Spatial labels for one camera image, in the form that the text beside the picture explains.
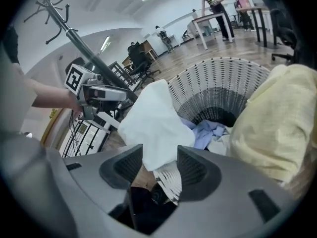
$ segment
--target black office chair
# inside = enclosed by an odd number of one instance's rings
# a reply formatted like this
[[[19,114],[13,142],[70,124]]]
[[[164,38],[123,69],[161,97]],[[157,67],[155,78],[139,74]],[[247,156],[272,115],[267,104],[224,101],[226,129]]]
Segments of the black office chair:
[[[138,77],[135,79],[135,81],[138,81],[139,79],[141,79],[141,84],[140,87],[141,89],[143,88],[143,83],[148,79],[151,78],[152,82],[155,81],[155,79],[153,77],[151,77],[154,73],[159,72],[161,73],[160,70],[155,70],[155,71],[151,71],[150,67],[151,67],[151,60],[147,57],[145,51],[140,50],[139,48],[135,49],[132,48],[130,49],[129,52],[129,56],[135,66],[135,68],[133,69],[133,71],[131,71],[129,73],[129,75],[138,75]]]
[[[263,0],[264,4],[268,7],[271,14],[274,44],[276,44],[276,37],[279,37],[282,43],[286,46],[290,46],[295,50],[297,39],[292,29],[292,25],[287,18],[286,10],[280,0]],[[275,61],[275,57],[286,59],[290,64],[295,63],[295,51],[293,55],[290,54],[272,54],[272,60]]]

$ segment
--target white cloth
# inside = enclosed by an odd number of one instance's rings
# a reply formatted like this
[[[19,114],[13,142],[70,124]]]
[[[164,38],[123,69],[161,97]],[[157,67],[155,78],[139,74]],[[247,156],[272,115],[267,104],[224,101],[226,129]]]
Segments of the white cloth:
[[[127,145],[143,144],[143,164],[148,171],[177,160],[177,146],[195,143],[195,135],[177,115],[165,80],[149,84],[141,92],[119,135]]]
[[[225,131],[221,137],[212,137],[208,150],[212,153],[220,154],[223,156],[227,155],[227,150],[229,148],[229,139],[232,128],[225,126]]]
[[[175,205],[178,205],[179,196],[182,192],[182,179],[177,168],[176,161],[168,163],[159,169],[154,170],[153,175],[166,196]]]

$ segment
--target metal pole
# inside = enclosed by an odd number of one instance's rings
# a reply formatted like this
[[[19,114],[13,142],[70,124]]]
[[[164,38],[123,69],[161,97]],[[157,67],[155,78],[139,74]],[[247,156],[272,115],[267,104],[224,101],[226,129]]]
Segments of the metal pole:
[[[267,47],[267,41],[266,41],[266,29],[265,29],[265,24],[264,24],[264,19],[263,19],[263,14],[262,10],[259,8],[259,15],[260,15],[260,21],[262,25],[262,33],[263,33],[263,46],[266,48]]]
[[[130,88],[118,78],[114,72],[100,59],[99,56],[95,55],[94,52],[87,46],[86,43],[80,38],[76,31],[70,28],[64,21],[59,12],[54,8],[51,2],[48,1],[47,11],[51,15],[54,22],[60,26],[66,32],[66,36],[70,41],[78,48],[78,50],[89,60],[91,63],[100,71],[100,74],[108,81],[112,82],[115,86],[128,90],[128,96],[131,101],[136,102],[138,96],[130,90]]]

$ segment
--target table leg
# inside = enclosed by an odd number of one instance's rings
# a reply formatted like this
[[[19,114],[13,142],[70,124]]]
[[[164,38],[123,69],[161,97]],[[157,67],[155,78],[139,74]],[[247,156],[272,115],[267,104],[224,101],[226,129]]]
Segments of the table leg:
[[[155,50],[152,50],[153,54],[155,55],[155,58],[158,58],[159,56],[157,55],[157,53],[155,52]]]
[[[178,38],[174,35],[176,42],[178,43],[178,46],[180,47],[180,42],[178,41]]]
[[[270,35],[273,35],[273,26],[272,26],[272,21],[271,21],[271,15],[269,13],[266,13],[266,20],[267,20],[268,27],[269,27],[269,33],[270,33]]]
[[[239,28],[239,24],[238,24],[238,21],[237,21],[236,15],[233,15],[233,17],[234,17],[234,21],[236,22],[236,26],[237,26],[237,28]]]
[[[201,30],[200,30],[200,28],[199,28],[197,22],[194,22],[194,25],[195,25],[195,27],[196,27],[198,33],[199,33],[200,38],[202,39],[202,42],[203,42],[203,45],[204,45],[205,50],[207,50],[208,48],[207,48],[207,45],[206,45],[204,36],[203,36],[203,34],[202,34],[202,32],[201,32]]]
[[[192,31],[189,29],[189,33],[191,33],[192,36],[194,36],[194,40],[196,42],[196,45],[198,45],[198,41],[197,41],[197,38],[196,38],[196,33],[193,34]]]
[[[260,42],[261,39],[260,39],[260,32],[259,32],[259,26],[258,26],[257,17],[256,17],[256,14],[255,14],[254,10],[251,10],[251,12],[252,12],[252,16],[253,16],[253,19],[254,19],[254,25],[255,25],[256,31],[257,31],[258,42]]]
[[[273,29],[273,44],[276,46],[276,31]]]
[[[261,10],[261,9],[258,9],[258,11],[259,11],[260,21],[261,21],[261,25],[262,25],[263,45],[264,45],[264,47],[266,48],[266,47],[267,47],[267,41],[266,41],[265,23],[264,23],[264,19],[263,19],[262,10]]]
[[[208,20],[208,24],[209,24],[209,27],[211,29],[211,33],[212,33],[213,38],[216,39],[216,36],[214,35],[214,32],[213,32],[213,28],[212,28],[212,26],[210,24],[210,20]]]
[[[230,32],[230,28],[229,28],[229,25],[228,25],[228,21],[227,21],[227,19],[226,19],[226,16],[225,16],[225,15],[222,15],[222,19],[223,19],[224,25],[225,25],[225,27],[226,27],[226,29],[227,29],[227,33],[228,33],[228,37],[229,37],[229,42],[232,43],[232,36],[231,36],[231,32]]]
[[[152,59],[155,61],[155,58],[154,58],[154,56],[152,55],[152,52],[151,52],[151,51],[149,51],[149,54],[150,54],[150,56],[152,57]]]

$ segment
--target white wicker basket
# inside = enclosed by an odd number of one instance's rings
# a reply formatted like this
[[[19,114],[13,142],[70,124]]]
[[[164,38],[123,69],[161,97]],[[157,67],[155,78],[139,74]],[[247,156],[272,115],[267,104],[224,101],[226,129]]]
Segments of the white wicker basket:
[[[180,117],[195,124],[207,119],[232,127],[268,74],[251,61],[212,58],[171,79],[169,90]]]

